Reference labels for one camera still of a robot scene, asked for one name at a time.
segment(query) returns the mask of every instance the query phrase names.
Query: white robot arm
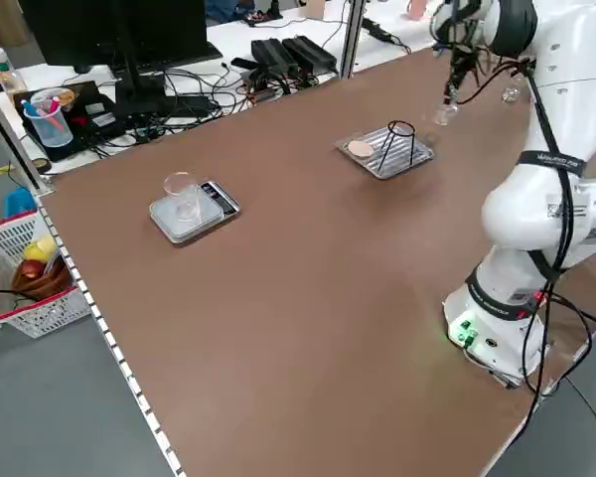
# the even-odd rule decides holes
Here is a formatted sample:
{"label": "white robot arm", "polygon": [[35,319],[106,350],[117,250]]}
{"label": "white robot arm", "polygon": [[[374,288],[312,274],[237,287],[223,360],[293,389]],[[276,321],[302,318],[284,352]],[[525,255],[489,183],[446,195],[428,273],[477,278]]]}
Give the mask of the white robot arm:
{"label": "white robot arm", "polygon": [[[557,152],[550,150],[533,101],[520,161],[483,207],[484,228],[495,246],[444,303],[450,339],[519,385],[541,360],[543,324],[535,317],[526,336],[527,324],[534,296],[549,282],[559,252],[561,167],[567,168],[574,210],[562,267],[596,253],[596,181],[582,179],[584,165],[596,153],[596,2],[446,1],[433,22],[441,43],[472,38],[468,25],[475,21],[492,53],[536,58],[532,99],[539,96],[558,146]],[[465,73],[454,70],[449,83],[458,88]]]}

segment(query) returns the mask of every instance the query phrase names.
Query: yellow fruit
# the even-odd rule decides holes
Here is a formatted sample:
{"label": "yellow fruit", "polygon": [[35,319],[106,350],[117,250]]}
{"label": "yellow fruit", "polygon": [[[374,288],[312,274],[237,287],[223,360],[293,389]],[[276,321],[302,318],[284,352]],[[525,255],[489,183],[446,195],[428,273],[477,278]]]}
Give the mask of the yellow fruit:
{"label": "yellow fruit", "polygon": [[36,243],[38,244],[38,248],[44,253],[52,255],[53,252],[56,251],[56,241],[53,240],[53,237],[51,237],[51,235],[47,235],[40,238]]}
{"label": "yellow fruit", "polygon": [[45,253],[37,243],[29,243],[22,253],[27,260],[37,260],[46,263],[51,259],[50,253]]}

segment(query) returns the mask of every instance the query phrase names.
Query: plastic basket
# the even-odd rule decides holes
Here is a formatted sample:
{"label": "plastic basket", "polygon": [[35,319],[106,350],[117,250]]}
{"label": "plastic basket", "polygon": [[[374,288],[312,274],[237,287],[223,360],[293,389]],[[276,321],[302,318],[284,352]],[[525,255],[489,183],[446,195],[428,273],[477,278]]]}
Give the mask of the plastic basket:
{"label": "plastic basket", "polygon": [[[49,229],[37,212],[0,222],[0,289],[11,288],[13,274],[22,261],[25,247],[48,233]],[[0,323],[6,322],[31,338],[56,331],[88,313],[88,304],[75,286],[37,303],[0,293]]]}

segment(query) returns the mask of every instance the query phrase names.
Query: white desk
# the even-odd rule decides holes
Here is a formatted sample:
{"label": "white desk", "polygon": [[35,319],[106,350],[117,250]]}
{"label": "white desk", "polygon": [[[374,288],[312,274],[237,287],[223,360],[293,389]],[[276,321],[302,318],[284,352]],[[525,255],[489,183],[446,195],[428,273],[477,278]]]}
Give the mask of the white desk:
{"label": "white desk", "polygon": [[[381,26],[398,36],[404,44],[410,47],[411,50],[417,51],[432,45],[432,39],[428,33],[428,24],[430,14],[436,8],[439,0],[430,2],[427,9],[427,15],[424,20],[420,22],[413,22],[408,20],[405,15],[405,0],[389,0],[387,2],[373,1],[367,5],[366,16],[381,24]],[[326,20],[343,20],[347,21],[349,14],[349,5],[344,0],[332,0],[327,2],[325,19]],[[222,76],[225,69],[221,63],[231,62],[235,57],[250,59],[250,42],[252,40],[264,40],[268,38],[291,38],[296,35],[306,35],[315,43],[322,45],[325,41],[340,27],[336,23],[323,23],[318,21],[307,20],[305,22],[293,23],[287,25],[292,20],[301,20],[304,18],[302,9],[296,8],[282,12],[284,19],[262,24],[258,27],[251,28],[242,22],[233,22],[224,25],[216,25],[208,28],[208,41],[212,42],[223,53],[223,58],[220,60],[213,60],[196,65],[189,65],[181,67],[184,70],[194,72],[196,74],[218,74]],[[265,28],[265,26],[282,26],[284,28]],[[346,25],[343,25],[336,36],[329,41],[326,46],[327,51],[340,59],[342,55],[343,44],[345,40]],[[401,57],[405,54],[401,47],[382,43],[373,37],[370,37],[366,31],[363,31],[360,38],[358,54],[356,57],[356,70],[360,71],[366,68],[388,62],[395,58]],[[234,82],[238,79],[238,69],[232,69],[227,77],[226,82]],[[91,72],[86,75],[75,77],[75,72],[71,67],[50,67],[42,64],[34,67],[23,68],[20,70],[29,90],[40,89],[43,87],[51,87],[62,84],[64,81],[83,82],[88,80],[95,81],[96,84],[110,83],[114,80],[108,67],[98,66],[94,67]],[[333,76],[323,76],[320,81],[328,80]],[[181,77],[170,77],[174,82],[178,93],[199,92],[199,85],[193,79],[186,79]],[[114,100],[114,85],[105,85],[99,89],[102,93]],[[225,106],[229,105],[230,99],[218,100]],[[18,137],[23,137],[26,133],[22,126],[20,116],[11,104],[9,98],[5,93],[0,93],[0,107],[5,113],[9,123],[13,127]],[[176,124],[177,119],[173,119],[172,123]],[[40,148],[29,138],[23,139],[23,146],[31,158],[44,156]],[[133,140],[129,136],[120,137],[114,140],[116,144],[132,144]],[[115,154],[122,151],[121,148],[102,147],[109,154]],[[69,159],[55,163],[51,173],[60,174],[71,169],[83,166],[85,164],[99,160],[99,157],[91,152],[84,151]]]}

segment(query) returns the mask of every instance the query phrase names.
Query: tabletop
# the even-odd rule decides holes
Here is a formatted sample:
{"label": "tabletop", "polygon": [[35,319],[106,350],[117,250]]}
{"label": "tabletop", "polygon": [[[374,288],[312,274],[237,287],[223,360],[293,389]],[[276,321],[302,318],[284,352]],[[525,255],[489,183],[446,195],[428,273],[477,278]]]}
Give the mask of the tabletop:
{"label": "tabletop", "polygon": [[[406,2],[399,0],[367,4],[366,15],[372,20],[379,22],[387,31],[401,38],[413,51],[417,51],[432,44],[432,39],[428,34],[428,18],[437,3],[438,1],[429,2],[427,16],[420,22],[410,21],[405,17]],[[349,4],[343,0],[331,0],[327,2],[324,18],[327,21],[334,22],[340,20],[346,21],[349,10]],[[345,25],[339,28],[340,24],[337,23],[306,20],[302,8],[283,11],[282,15],[284,18],[281,20],[265,23],[256,28],[250,28],[243,22],[232,22],[209,27],[208,41],[212,42],[223,53],[223,58],[181,68],[200,75],[216,74],[222,76],[225,73],[225,69],[221,66],[221,63],[225,62],[229,64],[236,57],[251,59],[250,43],[252,40],[267,38],[283,39],[295,35],[306,35],[315,43],[322,45],[335,32],[338,33],[327,43],[327,50],[338,60],[340,59],[345,39]],[[379,42],[373,37],[370,37],[367,32],[363,32],[360,38],[356,70],[361,71],[365,68],[393,60],[404,54],[405,52],[401,47]],[[225,77],[225,83],[231,83],[237,80],[238,72],[239,70],[232,69]],[[94,67],[90,73],[78,77],[75,76],[73,68],[51,67],[49,65],[35,65],[33,67],[23,68],[20,69],[20,73],[29,90],[57,86],[63,83],[93,80],[98,85],[103,84],[99,90],[114,100],[114,77],[110,69],[105,66]],[[322,75],[320,80],[328,80],[331,77],[332,75]],[[171,79],[178,93],[200,91],[199,84],[193,79],[180,77],[171,77]],[[236,91],[237,86],[238,84],[235,84],[231,91],[239,95]],[[220,102],[228,105],[229,100],[226,96],[223,97],[225,97],[225,100],[222,100],[222,97],[219,96]],[[16,132],[16,135],[18,137],[24,137],[25,130],[22,126],[22,119],[5,93],[0,93],[0,107],[5,113],[11,127]],[[130,138],[120,138],[115,140],[115,143],[130,145],[133,143],[133,140]],[[25,137],[23,139],[23,146],[31,158],[44,156],[40,148],[29,138]],[[116,154],[120,151],[120,148],[117,147],[103,146],[102,149],[108,154]],[[53,174],[63,173],[97,160],[99,160],[99,157],[94,152],[84,151],[68,160],[55,163],[50,172]]]}
{"label": "tabletop", "polygon": [[[489,250],[480,209],[528,105],[504,106],[496,81],[436,159],[385,182],[334,147],[393,119],[423,131],[447,69],[419,52],[69,172],[43,198],[188,475],[473,476],[521,425],[531,396],[463,358],[441,304]],[[147,207],[180,170],[242,214],[173,247]],[[596,259],[561,290],[596,313]],[[551,354],[569,360],[582,328],[555,315]]]}

